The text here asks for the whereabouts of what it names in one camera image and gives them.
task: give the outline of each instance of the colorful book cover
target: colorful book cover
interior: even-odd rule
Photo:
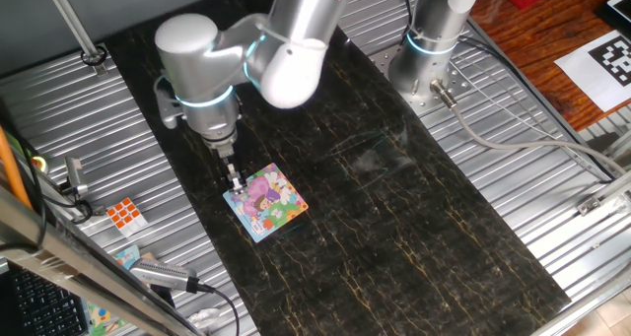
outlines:
[[[255,242],[273,234],[309,208],[276,164],[266,166],[246,181],[244,194],[228,191],[224,199]]]
[[[113,258],[125,267],[125,269],[129,269],[129,267],[140,258],[140,251],[138,251],[138,246],[133,245],[116,253]],[[90,336],[107,335],[128,323],[91,302],[86,302],[86,305],[90,318]]]

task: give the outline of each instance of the gray cable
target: gray cable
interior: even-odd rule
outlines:
[[[499,149],[499,150],[515,150],[515,149],[525,149],[525,148],[536,148],[536,147],[541,147],[541,146],[566,147],[566,148],[575,149],[575,150],[584,152],[586,154],[592,155],[593,157],[605,162],[607,165],[609,165],[611,168],[618,171],[620,174],[626,173],[624,168],[622,168],[614,160],[608,158],[607,156],[599,153],[598,151],[594,149],[591,149],[591,148],[588,148],[576,143],[570,143],[570,142],[561,141],[561,140],[540,140],[540,141],[534,141],[534,142],[515,143],[515,144],[499,144],[499,143],[490,142],[480,137],[479,135],[475,134],[475,132],[473,132],[471,127],[469,127],[469,125],[466,124],[466,122],[464,121],[464,118],[462,117],[462,114],[460,113],[460,110],[457,108],[457,106],[454,106],[452,108],[452,112],[456,116],[457,120],[460,122],[460,125],[462,125],[462,128],[467,133],[469,133],[471,138],[473,138],[473,140],[475,140],[476,142],[484,145],[485,147],[489,147],[492,149]]]

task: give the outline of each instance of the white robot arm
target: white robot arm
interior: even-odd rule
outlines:
[[[278,108],[303,104],[316,90],[324,54],[347,1],[275,0],[269,15],[247,16],[224,32],[207,17],[192,14],[173,17],[156,31],[165,72],[154,90],[163,122],[174,128],[183,115],[219,154],[231,189],[244,189],[232,162],[240,117],[233,86],[251,82]],[[414,38],[407,35],[409,41],[389,73],[400,92],[417,93],[421,87],[429,93],[430,83],[442,80],[474,2],[417,2]]]

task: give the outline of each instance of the dark marble surface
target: dark marble surface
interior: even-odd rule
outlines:
[[[177,13],[225,29],[270,3],[205,0]],[[262,335],[529,335],[568,302],[340,30],[304,106],[275,109],[237,87],[245,169],[276,163],[310,205],[253,243],[221,197],[216,158],[186,125],[160,121],[153,35],[169,16],[105,44]]]

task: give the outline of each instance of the corrugated metal panel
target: corrugated metal panel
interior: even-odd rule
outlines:
[[[149,222],[130,238],[105,217],[93,217],[82,231],[107,253],[136,244],[161,261],[187,266],[229,296],[241,316],[242,335],[257,335],[226,268],[174,171],[113,61],[101,78],[73,54],[0,81],[0,97],[22,134],[48,160],[50,176],[65,180],[65,156],[81,158],[94,205],[109,207],[131,198]],[[179,312],[221,309],[213,335],[235,334],[230,306],[219,296],[173,292]],[[119,334],[141,334],[133,327]]]
[[[414,7],[416,0],[410,0]],[[405,0],[349,0],[339,27],[365,54],[396,44],[407,24]]]
[[[465,31],[474,34],[471,27]],[[395,53],[396,46],[371,58],[387,73]],[[488,97],[523,121],[557,139],[573,140],[568,135],[569,126],[559,125],[539,99],[490,55],[459,44],[452,61]],[[456,99],[473,130],[488,140],[511,143],[544,137],[470,86]],[[441,147],[573,301],[606,281],[631,258],[631,215],[595,212],[582,217],[576,206],[603,185],[599,183],[601,178],[589,173],[563,150],[488,149],[475,143],[441,102],[430,100],[412,107]],[[627,119],[631,119],[631,111],[627,114]]]

